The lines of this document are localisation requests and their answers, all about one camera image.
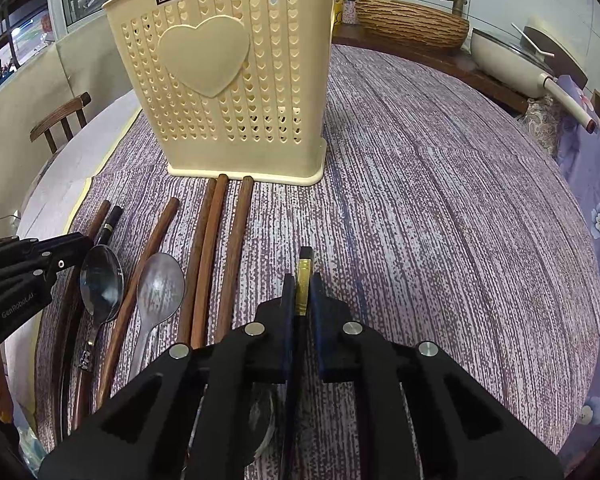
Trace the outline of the dark metal spoon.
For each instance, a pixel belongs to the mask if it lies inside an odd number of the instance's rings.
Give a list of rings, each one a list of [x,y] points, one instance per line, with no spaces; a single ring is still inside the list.
[[[72,430],[78,428],[90,414],[98,336],[102,328],[117,317],[124,295],[122,267],[117,255],[108,245],[97,244],[86,254],[80,271],[80,294],[92,325],[87,331],[78,363]]]

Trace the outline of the wooden chair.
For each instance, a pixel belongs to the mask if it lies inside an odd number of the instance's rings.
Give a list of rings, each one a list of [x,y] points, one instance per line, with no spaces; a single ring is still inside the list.
[[[84,128],[87,125],[87,119],[84,113],[84,108],[92,102],[92,97],[88,92],[83,92],[71,99],[60,107],[56,108],[53,112],[43,118],[37,125],[35,125],[30,133],[30,142],[38,140],[41,136],[46,140],[50,152],[55,155],[58,152],[58,145],[56,144],[52,135],[52,128],[56,125],[61,125],[62,131],[65,133],[67,141],[71,141],[74,137],[71,126],[69,125],[69,116],[76,115],[79,126]]]

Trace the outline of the silver metal spoon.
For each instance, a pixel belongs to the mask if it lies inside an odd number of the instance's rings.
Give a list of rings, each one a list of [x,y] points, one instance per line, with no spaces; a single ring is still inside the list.
[[[149,335],[180,307],[185,294],[185,278],[178,260],[165,252],[150,256],[136,288],[140,333],[134,349],[129,379],[142,369]]]

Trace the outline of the cream pan with lid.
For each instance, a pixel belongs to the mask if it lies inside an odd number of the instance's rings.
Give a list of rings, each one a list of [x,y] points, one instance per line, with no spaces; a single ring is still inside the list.
[[[588,77],[583,68],[559,42],[541,29],[530,25],[523,29],[516,24],[512,26],[521,36],[516,44],[478,28],[472,30],[470,53],[480,70],[528,98],[541,99],[548,94],[588,133],[592,133],[595,120],[580,100],[570,96],[558,84],[560,76],[569,76],[579,89],[584,88]]]

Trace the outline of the black gold handled utensil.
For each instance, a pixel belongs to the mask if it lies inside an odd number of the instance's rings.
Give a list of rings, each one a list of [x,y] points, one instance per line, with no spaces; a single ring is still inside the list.
[[[296,298],[294,303],[296,306],[296,315],[306,315],[306,309],[309,303],[309,288],[310,279],[313,268],[313,249],[309,246],[302,246],[300,248],[300,255],[298,260],[298,272],[296,281]]]

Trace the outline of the cream plastic utensil holder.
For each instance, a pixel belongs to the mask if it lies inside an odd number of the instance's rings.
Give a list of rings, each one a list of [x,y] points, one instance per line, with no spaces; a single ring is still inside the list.
[[[334,0],[108,0],[144,114],[180,177],[312,185]]]

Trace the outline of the purple striped tablecloth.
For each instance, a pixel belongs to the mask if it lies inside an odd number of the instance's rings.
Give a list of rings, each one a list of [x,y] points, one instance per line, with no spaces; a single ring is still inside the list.
[[[554,159],[461,81],[374,51],[332,47],[316,185],[256,183],[234,326],[279,295],[311,246],[328,294],[399,344],[432,340],[554,453],[588,394],[600,277],[586,214]],[[76,212],[123,216],[111,246],[133,272],[166,202],[162,252],[186,266],[206,182],[172,177],[144,114]],[[293,479],[359,479],[351,385],[306,350]]]

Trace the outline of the woven brown basin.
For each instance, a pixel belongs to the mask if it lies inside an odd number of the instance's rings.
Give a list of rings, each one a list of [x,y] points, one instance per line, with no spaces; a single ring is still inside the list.
[[[465,42],[469,22],[430,6],[401,0],[356,0],[358,24],[400,44],[454,51]]]

